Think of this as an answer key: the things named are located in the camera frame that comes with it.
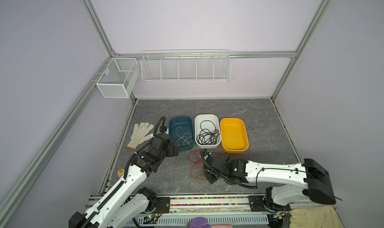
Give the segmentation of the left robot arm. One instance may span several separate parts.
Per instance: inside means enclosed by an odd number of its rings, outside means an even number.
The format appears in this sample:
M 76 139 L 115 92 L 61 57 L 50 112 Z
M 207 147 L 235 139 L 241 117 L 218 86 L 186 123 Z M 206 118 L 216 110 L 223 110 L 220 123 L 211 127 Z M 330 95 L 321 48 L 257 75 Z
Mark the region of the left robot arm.
M 155 209 L 157 195 L 152 190 L 142 188 L 132 199 L 130 195 L 166 157 L 179 154 L 179 145 L 166 134 L 165 121 L 165 116 L 158 120 L 153 137 L 130 157 L 118 182 L 91 208 L 72 215 L 70 228 L 123 228 L 139 214 Z

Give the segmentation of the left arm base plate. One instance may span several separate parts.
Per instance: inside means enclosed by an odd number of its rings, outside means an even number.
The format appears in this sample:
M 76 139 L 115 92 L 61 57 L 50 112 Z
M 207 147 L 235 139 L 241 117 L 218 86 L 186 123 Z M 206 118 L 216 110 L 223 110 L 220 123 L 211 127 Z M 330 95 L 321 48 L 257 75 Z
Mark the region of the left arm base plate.
M 171 207 L 170 197 L 156 197 L 149 202 L 146 213 L 152 214 L 168 214 Z

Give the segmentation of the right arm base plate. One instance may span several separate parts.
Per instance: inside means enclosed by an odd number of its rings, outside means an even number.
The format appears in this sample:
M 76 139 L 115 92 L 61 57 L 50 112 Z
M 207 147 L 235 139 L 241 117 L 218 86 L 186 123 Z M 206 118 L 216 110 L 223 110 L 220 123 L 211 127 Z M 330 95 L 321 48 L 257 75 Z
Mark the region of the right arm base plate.
M 265 196 L 263 195 L 248 196 L 248 200 L 252 212 L 267 212 L 272 214 L 277 212 L 291 211 L 290 205 L 280 206 L 274 203 L 266 205 Z

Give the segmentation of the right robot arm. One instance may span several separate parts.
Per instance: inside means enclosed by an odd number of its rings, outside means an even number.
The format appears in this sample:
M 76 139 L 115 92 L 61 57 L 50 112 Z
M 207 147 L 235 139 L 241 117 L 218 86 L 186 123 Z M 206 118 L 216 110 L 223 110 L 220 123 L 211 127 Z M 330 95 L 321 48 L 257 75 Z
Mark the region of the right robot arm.
M 333 206 L 337 203 L 329 172 L 313 159 L 296 164 L 264 164 L 244 159 L 220 159 L 200 151 L 204 174 L 210 184 L 221 179 L 228 185 L 258 189 L 260 183 L 274 183 L 266 188 L 264 206 L 273 210 L 291 203 L 311 201 Z

